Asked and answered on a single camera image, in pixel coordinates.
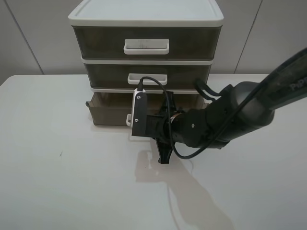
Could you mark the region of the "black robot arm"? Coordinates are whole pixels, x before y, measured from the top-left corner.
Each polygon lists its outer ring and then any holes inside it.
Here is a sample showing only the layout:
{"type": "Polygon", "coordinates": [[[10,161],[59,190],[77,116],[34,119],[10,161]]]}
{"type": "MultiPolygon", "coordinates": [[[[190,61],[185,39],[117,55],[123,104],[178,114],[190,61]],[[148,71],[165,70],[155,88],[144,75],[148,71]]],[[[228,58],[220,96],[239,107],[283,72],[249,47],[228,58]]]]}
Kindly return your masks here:
{"type": "Polygon", "coordinates": [[[176,143],[194,148],[191,159],[206,149],[221,149],[231,140],[269,125],[277,109],[307,95],[307,51],[299,51],[261,82],[228,85],[203,109],[147,117],[147,137],[156,140],[160,163],[177,153],[176,143]]]}

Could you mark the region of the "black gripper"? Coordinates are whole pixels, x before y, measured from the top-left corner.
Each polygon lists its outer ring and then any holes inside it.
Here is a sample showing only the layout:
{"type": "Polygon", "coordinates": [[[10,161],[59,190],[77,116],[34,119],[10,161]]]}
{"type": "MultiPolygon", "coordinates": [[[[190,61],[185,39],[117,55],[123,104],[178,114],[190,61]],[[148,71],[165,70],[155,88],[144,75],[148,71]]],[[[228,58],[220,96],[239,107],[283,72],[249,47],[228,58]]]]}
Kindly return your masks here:
{"type": "Polygon", "coordinates": [[[167,91],[167,93],[163,93],[163,96],[164,101],[159,112],[154,115],[147,115],[145,136],[155,140],[159,153],[158,162],[169,164],[173,148],[170,143],[168,120],[172,120],[173,116],[184,113],[184,110],[176,105],[173,92],[167,91]]]}

